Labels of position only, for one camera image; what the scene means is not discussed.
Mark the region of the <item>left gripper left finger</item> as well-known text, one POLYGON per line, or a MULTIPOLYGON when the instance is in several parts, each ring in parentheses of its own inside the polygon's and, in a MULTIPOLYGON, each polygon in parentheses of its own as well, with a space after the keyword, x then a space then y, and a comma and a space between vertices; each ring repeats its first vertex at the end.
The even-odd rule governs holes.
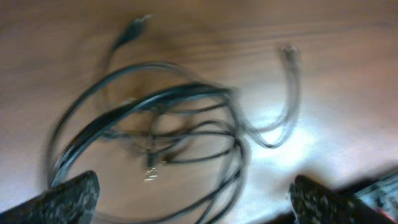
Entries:
POLYGON ((98 177, 94 171, 89 170, 1 212, 1 224, 87 224, 93 219, 99 196, 98 177))

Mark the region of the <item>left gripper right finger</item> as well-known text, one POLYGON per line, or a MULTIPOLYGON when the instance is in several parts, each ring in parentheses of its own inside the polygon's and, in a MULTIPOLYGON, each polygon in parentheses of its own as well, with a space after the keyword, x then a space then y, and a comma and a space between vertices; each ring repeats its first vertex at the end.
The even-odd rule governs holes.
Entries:
POLYGON ((357 197, 346 197, 304 175, 289 186, 289 198, 298 224, 394 224, 395 221, 357 197))

